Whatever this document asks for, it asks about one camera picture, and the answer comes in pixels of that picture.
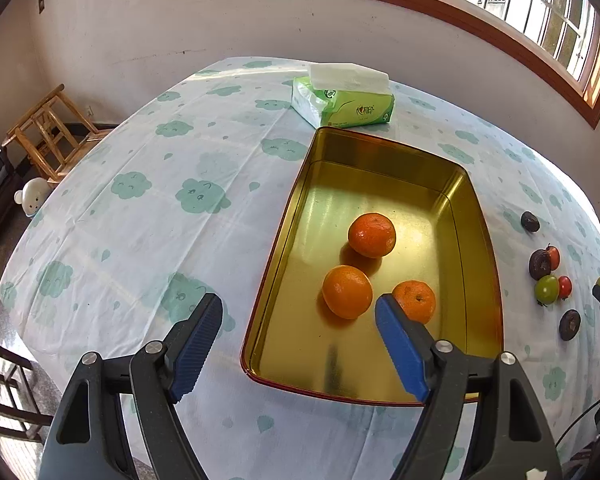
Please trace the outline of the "dark passion fruit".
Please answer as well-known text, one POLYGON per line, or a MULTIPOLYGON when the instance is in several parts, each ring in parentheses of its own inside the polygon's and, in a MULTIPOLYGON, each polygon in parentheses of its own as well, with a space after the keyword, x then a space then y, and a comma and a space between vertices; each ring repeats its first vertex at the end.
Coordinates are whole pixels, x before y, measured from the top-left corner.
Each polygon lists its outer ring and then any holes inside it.
POLYGON ((540 229, 540 222, 535 214, 531 211, 524 211, 520 216, 521 227, 528 233, 538 232, 540 229))
POLYGON ((544 276, 552 272, 552 263, 550 254, 546 249, 537 249, 532 252, 528 264, 529 274, 535 280, 539 281, 544 276))
POLYGON ((564 313, 558 326, 559 337, 562 341, 570 341, 577 335, 581 326, 581 315, 577 310, 570 309, 564 313))

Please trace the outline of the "red tomato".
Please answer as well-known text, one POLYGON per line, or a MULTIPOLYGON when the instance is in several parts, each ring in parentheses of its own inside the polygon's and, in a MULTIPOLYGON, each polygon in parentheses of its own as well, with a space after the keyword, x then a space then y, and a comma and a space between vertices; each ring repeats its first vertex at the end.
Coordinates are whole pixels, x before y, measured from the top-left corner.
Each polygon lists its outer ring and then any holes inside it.
POLYGON ((562 275, 558 278, 559 295, 562 300, 567 299, 572 293, 572 281, 567 275, 562 275))
POLYGON ((550 258, 550 270, 555 271, 560 265, 560 252, 554 245, 548 245, 546 248, 548 258, 550 258))

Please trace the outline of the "orange mandarin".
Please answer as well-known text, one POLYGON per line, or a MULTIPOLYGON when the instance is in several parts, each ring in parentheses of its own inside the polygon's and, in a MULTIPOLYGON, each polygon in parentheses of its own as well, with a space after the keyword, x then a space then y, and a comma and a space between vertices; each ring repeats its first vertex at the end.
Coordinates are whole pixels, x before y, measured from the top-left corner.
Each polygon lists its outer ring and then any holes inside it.
POLYGON ((335 266, 324 277, 321 294, 330 312, 347 321, 365 313, 372 304, 373 287, 354 266, 335 266))
POLYGON ((383 214, 361 214, 350 225, 348 243, 363 257, 382 258, 396 246, 396 229, 392 221, 383 214))
POLYGON ((436 313, 436 295, 425 282, 401 282, 393 289, 392 296, 411 321, 427 324, 436 313))

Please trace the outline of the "dark wooden chair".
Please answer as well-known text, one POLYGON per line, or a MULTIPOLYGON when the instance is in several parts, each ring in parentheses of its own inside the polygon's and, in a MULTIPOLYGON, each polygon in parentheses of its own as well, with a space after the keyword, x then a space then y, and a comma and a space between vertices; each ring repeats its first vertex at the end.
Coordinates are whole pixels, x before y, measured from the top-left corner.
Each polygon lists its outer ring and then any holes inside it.
POLYGON ((29 377, 33 376, 32 362, 0 346, 0 437, 16 441, 43 444, 42 430, 53 421, 44 414, 33 395, 29 377))

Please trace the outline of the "white bear toy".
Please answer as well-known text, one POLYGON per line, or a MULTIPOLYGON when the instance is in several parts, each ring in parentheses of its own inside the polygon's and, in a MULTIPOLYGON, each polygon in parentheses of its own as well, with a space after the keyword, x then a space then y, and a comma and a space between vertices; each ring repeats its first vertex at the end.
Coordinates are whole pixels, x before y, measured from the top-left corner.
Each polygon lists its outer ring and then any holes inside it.
POLYGON ((24 214, 32 218, 43 206, 46 198, 52 194, 52 187, 43 178, 33 178, 14 194, 14 202, 22 207, 24 214))

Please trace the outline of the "cloud pattern tablecloth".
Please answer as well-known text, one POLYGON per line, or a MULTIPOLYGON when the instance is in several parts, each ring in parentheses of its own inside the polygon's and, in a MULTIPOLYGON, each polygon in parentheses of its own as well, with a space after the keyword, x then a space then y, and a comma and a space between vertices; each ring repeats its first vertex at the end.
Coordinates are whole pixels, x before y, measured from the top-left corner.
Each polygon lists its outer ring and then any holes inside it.
MULTIPOLYGON (((0 281, 24 343, 65 387, 85 352, 124 356, 163 337, 184 299, 212 290, 226 319, 178 404, 213 479, 387 479, 414 408, 366 408, 260 386, 240 369, 250 310, 313 128, 291 107, 306 63, 227 58, 115 128, 46 200, 0 281)), ((600 398, 600 222, 570 177, 507 132, 404 84, 373 134, 461 164, 494 244, 506 348, 521 360, 566 460, 595 434, 600 398), (524 211, 540 222, 520 224, 524 211), (538 304, 529 258, 554 245, 571 295, 538 304), (570 309, 581 326, 562 341, 570 309)))

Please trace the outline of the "red gold toffee tin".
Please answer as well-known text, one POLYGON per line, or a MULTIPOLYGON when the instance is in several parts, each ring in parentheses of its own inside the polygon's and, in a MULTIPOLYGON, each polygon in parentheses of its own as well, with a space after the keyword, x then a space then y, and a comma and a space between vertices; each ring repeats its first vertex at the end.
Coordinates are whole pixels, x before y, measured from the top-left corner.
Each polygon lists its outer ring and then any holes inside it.
POLYGON ((245 334, 240 364, 273 388, 325 400, 409 406, 372 312, 353 321, 324 303, 325 275, 346 264, 376 295, 422 281, 437 309, 428 332, 473 356, 504 348, 498 268, 468 173, 456 162, 370 136, 321 128, 291 189, 245 334), (366 258, 348 243, 352 222, 378 212, 396 246, 366 258))

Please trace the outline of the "wooden stool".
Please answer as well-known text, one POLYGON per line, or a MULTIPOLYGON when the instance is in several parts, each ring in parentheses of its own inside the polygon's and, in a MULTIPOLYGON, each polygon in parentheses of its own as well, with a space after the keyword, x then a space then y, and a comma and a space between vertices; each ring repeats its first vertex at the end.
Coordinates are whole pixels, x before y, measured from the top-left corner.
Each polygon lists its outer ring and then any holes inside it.
POLYGON ((7 164, 9 145, 18 144, 40 176, 49 184, 58 185, 113 131, 113 128, 96 127, 66 95, 65 85, 58 84, 43 99, 31 106, 8 130, 0 145, 0 157, 7 164), (55 110, 56 105, 68 110, 86 129, 81 139, 78 139, 70 131, 68 124, 60 118, 55 110))

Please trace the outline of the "green tissue pack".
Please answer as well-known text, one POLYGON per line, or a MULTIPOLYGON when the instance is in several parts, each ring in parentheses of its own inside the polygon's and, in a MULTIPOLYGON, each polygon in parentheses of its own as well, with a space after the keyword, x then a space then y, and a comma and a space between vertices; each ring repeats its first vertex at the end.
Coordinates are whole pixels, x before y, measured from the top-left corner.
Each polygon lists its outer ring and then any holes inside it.
POLYGON ((389 76, 353 63, 313 63, 294 77, 291 106, 312 127, 350 128, 390 122, 396 98, 389 76))

